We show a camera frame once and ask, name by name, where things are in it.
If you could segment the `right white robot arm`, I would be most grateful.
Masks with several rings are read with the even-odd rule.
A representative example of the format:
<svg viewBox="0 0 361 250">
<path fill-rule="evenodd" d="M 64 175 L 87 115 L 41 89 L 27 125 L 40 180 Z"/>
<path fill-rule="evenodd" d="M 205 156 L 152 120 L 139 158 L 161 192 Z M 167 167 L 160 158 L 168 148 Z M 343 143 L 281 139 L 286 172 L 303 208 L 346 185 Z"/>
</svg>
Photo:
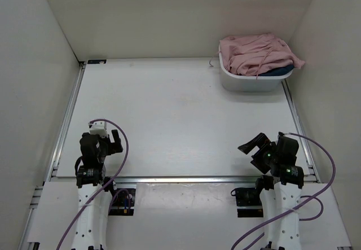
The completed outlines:
<svg viewBox="0 0 361 250">
<path fill-rule="evenodd" d="M 267 249 L 301 249 L 299 221 L 295 207 L 300 204 L 304 172 L 296 165 L 299 144 L 284 134 L 273 142 L 264 133 L 238 149 L 248 154 L 254 148 L 252 165 L 261 173 L 254 188 L 237 188 L 240 206 L 260 205 L 263 211 Z"/>
</svg>

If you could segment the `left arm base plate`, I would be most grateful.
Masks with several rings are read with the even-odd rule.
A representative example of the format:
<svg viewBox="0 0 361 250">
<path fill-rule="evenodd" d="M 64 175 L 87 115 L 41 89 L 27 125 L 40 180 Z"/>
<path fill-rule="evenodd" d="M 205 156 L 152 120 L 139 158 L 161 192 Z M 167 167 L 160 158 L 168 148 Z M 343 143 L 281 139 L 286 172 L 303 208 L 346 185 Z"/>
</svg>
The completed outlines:
<svg viewBox="0 0 361 250">
<path fill-rule="evenodd" d="M 109 206 L 109 216 L 133 216 L 135 209 L 135 188 L 122 188 L 115 192 Z"/>
</svg>

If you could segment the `pink trousers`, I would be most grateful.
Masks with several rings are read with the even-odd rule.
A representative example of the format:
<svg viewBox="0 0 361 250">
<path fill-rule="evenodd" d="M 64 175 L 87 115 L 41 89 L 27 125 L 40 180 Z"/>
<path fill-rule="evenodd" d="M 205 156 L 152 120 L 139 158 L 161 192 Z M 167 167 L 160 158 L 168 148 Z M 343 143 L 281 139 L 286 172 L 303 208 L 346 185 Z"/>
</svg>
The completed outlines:
<svg viewBox="0 0 361 250">
<path fill-rule="evenodd" d="M 272 33 L 228 36 L 219 42 L 226 71 L 234 75 L 255 76 L 278 68 L 301 68 L 305 64 L 288 44 Z"/>
</svg>

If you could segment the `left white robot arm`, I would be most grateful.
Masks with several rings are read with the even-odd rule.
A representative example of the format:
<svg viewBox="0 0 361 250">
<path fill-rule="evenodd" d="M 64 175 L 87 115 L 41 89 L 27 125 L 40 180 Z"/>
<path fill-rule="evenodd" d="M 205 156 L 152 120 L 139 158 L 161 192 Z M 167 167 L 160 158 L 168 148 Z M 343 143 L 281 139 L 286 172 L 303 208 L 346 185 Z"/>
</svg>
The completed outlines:
<svg viewBox="0 0 361 250">
<path fill-rule="evenodd" d="M 103 135 L 91 130 L 80 139 L 81 156 L 74 168 L 78 194 L 79 216 L 71 249 L 106 249 L 106 229 L 109 206 L 118 199 L 115 184 L 109 183 L 104 165 L 107 156 L 121 153 L 123 147 L 117 130 L 111 141 L 106 130 Z"/>
</svg>

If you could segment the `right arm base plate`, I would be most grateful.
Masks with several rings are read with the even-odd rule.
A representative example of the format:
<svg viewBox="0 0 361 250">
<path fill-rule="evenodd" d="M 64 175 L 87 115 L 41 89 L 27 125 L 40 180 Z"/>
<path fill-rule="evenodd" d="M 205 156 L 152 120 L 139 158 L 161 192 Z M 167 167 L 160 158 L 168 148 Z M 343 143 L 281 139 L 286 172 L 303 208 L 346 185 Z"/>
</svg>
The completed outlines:
<svg viewBox="0 0 361 250">
<path fill-rule="evenodd" d="M 239 187 L 231 191 L 236 199 L 238 218 L 262 218 L 263 208 L 259 192 L 252 187 Z"/>
</svg>

